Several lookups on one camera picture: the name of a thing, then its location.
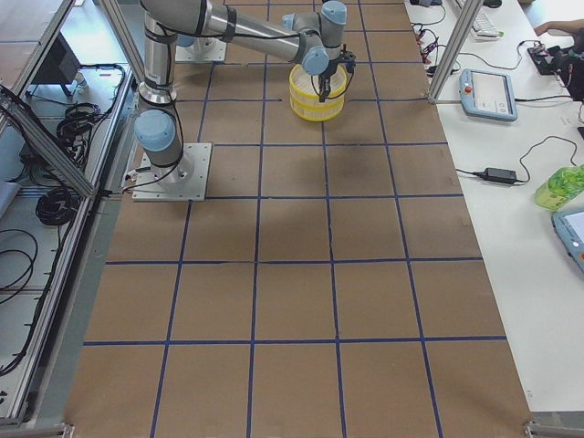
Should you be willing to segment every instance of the electronic device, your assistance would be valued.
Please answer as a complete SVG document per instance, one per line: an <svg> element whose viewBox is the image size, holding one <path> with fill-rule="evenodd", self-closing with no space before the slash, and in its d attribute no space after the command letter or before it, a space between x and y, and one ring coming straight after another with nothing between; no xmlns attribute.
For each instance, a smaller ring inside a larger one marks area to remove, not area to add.
<svg viewBox="0 0 584 438"><path fill-rule="evenodd" d="M410 5L439 6L442 0L410 0Z"/></svg>
<svg viewBox="0 0 584 438"><path fill-rule="evenodd" d="M466 0L451 0L454 8L460 12L463 10ZM491 19L483 11L478 11L471 27L471 35L476 40L496 41L503 36L503 32L496 28Z"/></svg>
<svg viewBox="0 0 584 438"><path fill-rule="evenodd" d="M551 220L568 254L584 271L584 209L554 213Z"/></svg>
<svg viewBox="0 0 584 438"><path fill-rule="evenodd" d="M483 0L483 5L486 7L500 7L503 0Z"/></svg>
<svg viewBox="0 0 584 438"><path fill-rule="evenodd" d="M511 78L502 73L466 68L460 75L460 101L469 116L517 119Z"/></svg>
<svg viewBox="0 0 584 438"><path fill-rule="evenodd" d="M551 76L555 74L556 67L554 67L553 60L554 55L559 52L559 46L553 46L550 48L546 48L543 44L535 47L530 47L527 49L527 53L531 60L533 61L534 65L537 68L537 71L542 76Z"/></svg>

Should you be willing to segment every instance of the green bottle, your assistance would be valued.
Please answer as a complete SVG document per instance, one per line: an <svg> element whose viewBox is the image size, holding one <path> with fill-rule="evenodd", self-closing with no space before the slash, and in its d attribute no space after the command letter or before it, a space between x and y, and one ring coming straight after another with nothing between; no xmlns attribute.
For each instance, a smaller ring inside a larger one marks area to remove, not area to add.
<svg viewBox="0 0 584 438"><path fill-rule="evenodd" d="M536 190L536 204L555 212L584 192L584 165L562 167Z"/></svg>

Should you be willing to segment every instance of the white table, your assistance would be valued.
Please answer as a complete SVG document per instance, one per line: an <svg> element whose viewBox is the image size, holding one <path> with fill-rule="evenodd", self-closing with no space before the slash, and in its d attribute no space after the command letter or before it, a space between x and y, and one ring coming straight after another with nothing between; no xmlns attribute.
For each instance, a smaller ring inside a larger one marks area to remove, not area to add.
<svg viewBox="0 0 584 438"><path fill-rule="evenodd" d="M433 22L442 10L411 6L413 22ZM444 0L446 18L428 26L445 44L456 14ZM476 42L471 36L463 51L476 53L491 64L513 67L516 45L536 35L516 0L503 0L497 9L482 8L500 30L496 42ZM546 36L545 42L568 46L571 38ZM516 98L565 94L553 77L541 77L527 54L511 76ZM497 71L479 59L459 56L462 68ZM458 76L448 79L440 99L459 99ZM526 177L518 159L548 135L575 141L576 163L584 163L584 141L579 136L579 103L559 101L518 104L512 123L467 117L459 104L443 104L438 111L457 168L482 171L485 167L514 169ZM556 237L550 213L533 202L533 192L558 168L568 166L573 147L550 140L525 159L531 182L504 187L461 174L464 197L485 259L501 318L532 412L584 411L584 273L568 257ZM583 207L584 195L567 209Z"/></svg>

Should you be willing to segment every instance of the power adapter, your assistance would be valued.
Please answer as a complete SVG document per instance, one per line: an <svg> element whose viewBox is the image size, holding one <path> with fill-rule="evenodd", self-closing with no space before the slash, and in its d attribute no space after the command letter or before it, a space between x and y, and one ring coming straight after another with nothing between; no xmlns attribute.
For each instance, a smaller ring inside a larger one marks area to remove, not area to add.
<svg viewBox="0 0 584 438"><path fill-rule="evenodd" d="M492 183L502 183L513 185L517 183L517 174L515 171L508 169L497 169L496 167L487 167L483 172L472 172L474 176L490 181Z"/></svg>

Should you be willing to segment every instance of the person's hand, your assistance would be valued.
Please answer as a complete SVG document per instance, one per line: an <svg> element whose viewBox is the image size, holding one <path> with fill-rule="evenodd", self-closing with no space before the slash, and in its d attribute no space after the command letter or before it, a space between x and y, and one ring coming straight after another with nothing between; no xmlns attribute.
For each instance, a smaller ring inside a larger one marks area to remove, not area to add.
<svg viewBox="0 0 584 438"><path fill-rule="evenodd" d="M536 35L539 37L540 35L545 34L549 30L549 22L544 23L543 25L539 25L533 30L536 31Z"/></svg>

